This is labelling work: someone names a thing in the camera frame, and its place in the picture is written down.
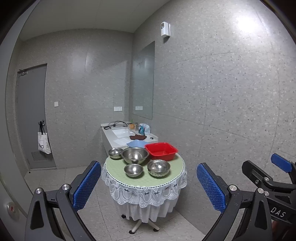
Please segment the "small steel bowl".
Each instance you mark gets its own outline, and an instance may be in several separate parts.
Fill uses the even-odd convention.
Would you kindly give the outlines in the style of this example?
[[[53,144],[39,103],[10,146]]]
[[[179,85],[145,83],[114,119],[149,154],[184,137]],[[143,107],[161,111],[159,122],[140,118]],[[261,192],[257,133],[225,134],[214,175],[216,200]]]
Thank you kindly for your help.
[[[122,156],[121,156],[122,151],[123,151],[122,148],[112,148],[108,151],[108,154],[112,160],[120,160],[122,159]]]
[[[128,164],[124,167],[124,172],[131,178],[138,177],[144,171],[143,166],[139,164]]]

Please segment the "small steel bowl front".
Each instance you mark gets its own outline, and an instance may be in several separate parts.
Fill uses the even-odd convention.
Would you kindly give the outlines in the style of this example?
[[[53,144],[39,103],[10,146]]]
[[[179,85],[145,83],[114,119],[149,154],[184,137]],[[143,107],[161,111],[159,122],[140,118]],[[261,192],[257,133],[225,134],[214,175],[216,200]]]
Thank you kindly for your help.
[[[143,166],[139,164],[128,164],[124,167],[124,172],[131,178],[138,177],[144,171]]]

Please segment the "medium steel bowl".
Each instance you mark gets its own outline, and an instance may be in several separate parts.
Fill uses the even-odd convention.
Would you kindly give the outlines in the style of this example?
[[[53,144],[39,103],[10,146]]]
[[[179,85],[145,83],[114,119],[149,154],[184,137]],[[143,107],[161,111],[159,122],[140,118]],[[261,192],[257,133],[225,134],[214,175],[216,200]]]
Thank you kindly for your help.
[[[151,160],[147,164],[147,170],[153,177],[161,178],[170,172],[171,166],[165,160]]]

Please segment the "large steel mixing bowl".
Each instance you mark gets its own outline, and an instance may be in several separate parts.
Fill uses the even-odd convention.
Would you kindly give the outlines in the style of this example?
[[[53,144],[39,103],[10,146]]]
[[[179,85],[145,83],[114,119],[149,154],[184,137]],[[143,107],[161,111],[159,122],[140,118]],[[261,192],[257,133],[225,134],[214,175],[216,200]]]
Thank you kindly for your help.
[[[142,164],[149,156],[145,148],[129,147],[121,152],[122,158],[128,164]]]

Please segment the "light blue plate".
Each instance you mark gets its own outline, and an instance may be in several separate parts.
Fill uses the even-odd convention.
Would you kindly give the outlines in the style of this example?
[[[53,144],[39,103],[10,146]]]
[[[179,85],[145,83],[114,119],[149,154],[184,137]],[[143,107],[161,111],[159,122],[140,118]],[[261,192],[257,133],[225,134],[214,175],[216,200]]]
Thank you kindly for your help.
[[[133,147],[133,148],[135,148],[135,147],[144,148],[145,145],[147,145],[147,142],[142,141],[142,140],[133,140],[133,141],[127,143],[128,147]]]

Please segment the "white tote bag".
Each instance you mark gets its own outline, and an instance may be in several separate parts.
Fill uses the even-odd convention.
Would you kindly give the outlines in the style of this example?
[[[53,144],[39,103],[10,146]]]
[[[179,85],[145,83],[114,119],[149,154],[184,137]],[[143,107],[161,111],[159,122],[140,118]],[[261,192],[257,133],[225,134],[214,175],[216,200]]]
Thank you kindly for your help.
[[[45,131],[44,120],[39,122],[39,132],[38,132],[38,150],[45,153],[51,154],[51,147],[49,143],[48,134]]]

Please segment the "round table white base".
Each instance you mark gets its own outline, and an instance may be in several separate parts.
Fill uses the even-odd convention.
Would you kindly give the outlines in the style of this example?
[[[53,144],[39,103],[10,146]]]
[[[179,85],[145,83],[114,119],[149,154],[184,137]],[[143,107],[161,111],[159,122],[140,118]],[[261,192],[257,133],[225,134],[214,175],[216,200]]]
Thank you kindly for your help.
[[[131,217],[127,217],[125,214],[122,214],[121,218],[123,220],[127,220],[130,223],[133,223],[132,227],[127,231],[127,233],[129,233],[130,235],[135,235],[140,228],[143,229],[144,227],[149,228],[152,232],[160,231],[160,227],[150,219],[147,223],[145,223],[141,219],[133,220]]]

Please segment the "green checkered tablecloth with lace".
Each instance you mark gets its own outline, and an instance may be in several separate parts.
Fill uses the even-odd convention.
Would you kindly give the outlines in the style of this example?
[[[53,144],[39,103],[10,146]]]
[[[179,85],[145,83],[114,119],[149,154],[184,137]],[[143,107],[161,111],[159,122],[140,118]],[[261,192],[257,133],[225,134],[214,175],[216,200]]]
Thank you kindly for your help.
[[[102,180],[120,215],[134,221],[155,222],[165,218],[177,204],[181,189],[187,185],[185,162],[179,154],[169,161],[168,175],[154,178],[144,165],[143,173],[131,178],[124,172],[126,162],[108,157],[102,168]]]

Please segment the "white paper sheets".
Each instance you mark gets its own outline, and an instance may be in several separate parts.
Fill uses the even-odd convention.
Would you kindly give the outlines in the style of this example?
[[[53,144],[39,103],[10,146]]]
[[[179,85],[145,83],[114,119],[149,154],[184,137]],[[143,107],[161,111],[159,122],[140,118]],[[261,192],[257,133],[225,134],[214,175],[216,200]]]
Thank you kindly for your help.
[[[129,142],[131,142],[130,138],[117,138],[114,140],[120,146],[126,146]]]

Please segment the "red plastic basin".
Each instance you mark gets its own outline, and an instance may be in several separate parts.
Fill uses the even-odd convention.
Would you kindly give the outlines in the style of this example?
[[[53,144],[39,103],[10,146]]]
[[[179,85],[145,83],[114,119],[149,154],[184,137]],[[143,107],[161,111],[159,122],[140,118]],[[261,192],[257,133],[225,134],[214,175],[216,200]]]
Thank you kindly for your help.
[[[178,152],[177,148],[167,142],[147,144],[145,149],[152,160],[171,161]]]

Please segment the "orange container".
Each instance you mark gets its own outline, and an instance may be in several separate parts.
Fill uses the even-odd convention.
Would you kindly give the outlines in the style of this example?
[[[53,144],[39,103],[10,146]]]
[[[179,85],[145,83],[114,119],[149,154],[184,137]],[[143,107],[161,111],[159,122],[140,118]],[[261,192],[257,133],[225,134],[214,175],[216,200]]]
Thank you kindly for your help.
[[[130,130],[134,130],[135,129],[135,124],[134,123],[130,123],[128,127],[129,127]]]

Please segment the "white double socket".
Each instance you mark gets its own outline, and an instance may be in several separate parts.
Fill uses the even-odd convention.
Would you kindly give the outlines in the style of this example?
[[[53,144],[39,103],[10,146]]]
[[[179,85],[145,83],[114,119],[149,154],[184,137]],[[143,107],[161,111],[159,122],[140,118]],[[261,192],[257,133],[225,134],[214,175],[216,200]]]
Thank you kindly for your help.
[[[115,107],[113,108],[113,111],[114,111],[114,112],[122,111],[122,106],[115,106]]]

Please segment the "blue and white plastic bag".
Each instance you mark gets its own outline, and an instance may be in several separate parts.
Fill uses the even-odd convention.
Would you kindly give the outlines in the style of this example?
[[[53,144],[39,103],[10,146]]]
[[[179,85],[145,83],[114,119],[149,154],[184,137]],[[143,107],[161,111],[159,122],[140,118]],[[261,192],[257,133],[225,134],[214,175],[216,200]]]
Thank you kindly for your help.
[[[138,128],[138,133],[141,135],[148,136],[151,134],[151,128],[146,123],[140,123]]]

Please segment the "grey door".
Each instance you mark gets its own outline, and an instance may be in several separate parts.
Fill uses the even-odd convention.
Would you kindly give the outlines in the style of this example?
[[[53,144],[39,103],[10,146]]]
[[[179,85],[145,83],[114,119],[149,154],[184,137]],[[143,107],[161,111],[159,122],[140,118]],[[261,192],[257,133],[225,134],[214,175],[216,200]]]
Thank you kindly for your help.
[[[52,154],[40,150],[38,135],[46,127],[45,79],[46,65],[20,70],[16,81],[16,116],[25,159],[30,168],[55,168]]]

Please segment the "white wall dispenser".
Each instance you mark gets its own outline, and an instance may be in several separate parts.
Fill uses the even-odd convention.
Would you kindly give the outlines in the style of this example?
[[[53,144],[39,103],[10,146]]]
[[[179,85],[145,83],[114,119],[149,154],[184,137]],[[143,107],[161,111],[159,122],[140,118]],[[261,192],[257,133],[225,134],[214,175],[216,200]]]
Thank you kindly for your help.
[[[168,22],[161,23],[161,37],[168,38],[171,36],[170,24]]]

